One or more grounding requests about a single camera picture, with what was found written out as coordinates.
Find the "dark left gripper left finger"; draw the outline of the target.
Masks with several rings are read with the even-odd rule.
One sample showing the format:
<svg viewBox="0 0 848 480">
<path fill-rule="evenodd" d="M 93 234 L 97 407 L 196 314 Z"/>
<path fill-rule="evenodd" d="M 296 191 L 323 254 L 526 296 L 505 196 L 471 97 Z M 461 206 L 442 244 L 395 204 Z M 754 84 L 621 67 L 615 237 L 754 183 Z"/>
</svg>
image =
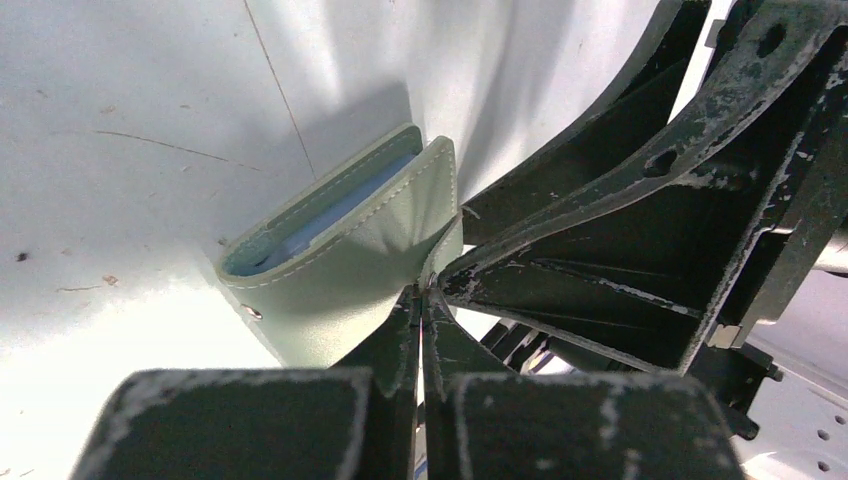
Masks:
<svg viewBox="0 0 848 480">
<path fill-rule="evenodd" d="M 152 369 L 101 410 L 75 479 L 409 479 L 418 287 L 326 369 Z"/>
</svg>

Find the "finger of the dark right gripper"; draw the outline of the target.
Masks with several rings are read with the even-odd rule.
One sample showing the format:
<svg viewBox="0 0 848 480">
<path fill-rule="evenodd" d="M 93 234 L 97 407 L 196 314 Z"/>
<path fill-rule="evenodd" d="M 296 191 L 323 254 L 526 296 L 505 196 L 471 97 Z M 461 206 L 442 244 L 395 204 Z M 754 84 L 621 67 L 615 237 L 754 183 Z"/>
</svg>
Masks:
<svg viewBox="0 0 848 480">
<path fill-rule="evenodd" d="M 618 166 L 668 122 L 710 10 L 661 1 L 621 70 L 566 129 L 463 206 L 464 244 L 480 245 Z"/>
</svg>

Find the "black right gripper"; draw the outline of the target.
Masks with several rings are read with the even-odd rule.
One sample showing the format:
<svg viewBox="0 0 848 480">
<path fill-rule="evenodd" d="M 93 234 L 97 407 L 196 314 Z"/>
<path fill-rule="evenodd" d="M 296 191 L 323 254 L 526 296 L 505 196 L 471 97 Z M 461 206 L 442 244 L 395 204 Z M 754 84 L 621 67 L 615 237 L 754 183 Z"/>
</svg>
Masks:
<svg viewBox="0 0 848 480">
<path fill-rule="evenodd" d="M 456 306 L 641 370 L 693 363 L 753 440 L 748 411 L 783 373 L 746 339 L 847 240 L 846 217 L 847 5 L 738 1 L 705 81 L 658 133 L 471 245 L 439 285 Z"/>
</svg>

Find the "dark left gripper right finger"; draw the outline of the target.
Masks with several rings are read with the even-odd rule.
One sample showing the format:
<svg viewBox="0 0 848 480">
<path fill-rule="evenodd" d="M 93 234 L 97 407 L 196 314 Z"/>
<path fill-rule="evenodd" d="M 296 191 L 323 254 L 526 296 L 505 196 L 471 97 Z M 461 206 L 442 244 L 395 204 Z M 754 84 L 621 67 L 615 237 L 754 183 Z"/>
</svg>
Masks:
<svg viewBox="0 0 848 480">
<path fill-rule="evenodd" d="M 716 402 L 650 373 L 525 376 L 421 294 L 428 473 L 433 479 L 740 479 Z"/>
</svg>

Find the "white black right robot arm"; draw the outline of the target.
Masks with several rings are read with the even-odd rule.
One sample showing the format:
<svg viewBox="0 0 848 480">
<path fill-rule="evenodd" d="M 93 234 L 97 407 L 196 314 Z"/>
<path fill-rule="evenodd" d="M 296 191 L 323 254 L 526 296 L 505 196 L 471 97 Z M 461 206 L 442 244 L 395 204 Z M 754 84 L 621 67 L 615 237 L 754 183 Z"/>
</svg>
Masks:
<svg viewBox="0 0 848 480">
<path fill-rule="evenodd" d="M 735 1 L 706 77 L 706 1 L 662 1 L 619 75 L 470 199 L 454 305 L 580 369 L 697 378 L 760 479 L 847 475 L 847 380 L 763 328 L 847 272 L 847 5 Z"/>
</svg>

